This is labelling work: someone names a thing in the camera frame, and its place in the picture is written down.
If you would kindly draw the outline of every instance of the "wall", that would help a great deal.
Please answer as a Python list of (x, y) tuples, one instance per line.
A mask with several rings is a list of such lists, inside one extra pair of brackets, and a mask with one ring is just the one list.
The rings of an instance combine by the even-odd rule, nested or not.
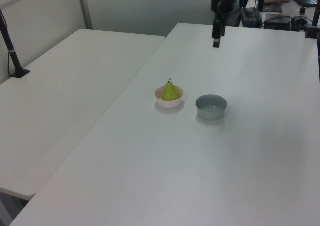
[(211, 0), (87, 0), (94, 29), (167, 36), (178, 22), (212, 24)]
[[(20, 0), (2, 9), (9, 34), (24, 67), (80, 28), (80, 0)], [(0, 36), (0, 83), (8, 76), (8, 51)], [(12, 61), (11, 72), (14, 72)]]

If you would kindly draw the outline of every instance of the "table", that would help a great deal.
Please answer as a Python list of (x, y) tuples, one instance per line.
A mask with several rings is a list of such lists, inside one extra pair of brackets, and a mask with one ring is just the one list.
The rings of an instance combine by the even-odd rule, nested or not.
[[(255, 7), (255, 0), (248, 1), (248, 4), (246, 7), (247, 8)], [(288, 14), (289, 16), (292, 16), (292, 17), (295, 15), (299, 15), (300, 6), (294, 0), (290, 0), (290, 2), (288, 2), (288, 3), (283, 3), (281, 7), (282, 7), (281, 14)], [(315, 9), (316, 9), (315, 7), (307, 7), (305, 10), (306, 15), (311, 20), (314, 18)], [(266, 13), (270, 13), (270, 12), (261, 12), (260, 13), (261, 17), (262, 17), (262, 21), (265, 20)]]
[[(227, 27), (213, 48), (211, 32), (179, 23), (12, 226), (317, 225), (317, 41)], [(170, 77), (184, 104), (163, 109)], [(210, 93), (223, 119), (197, 117)]]
[(164, 37), (78, 30), (0, 85), (0, 191), (30, 200)]

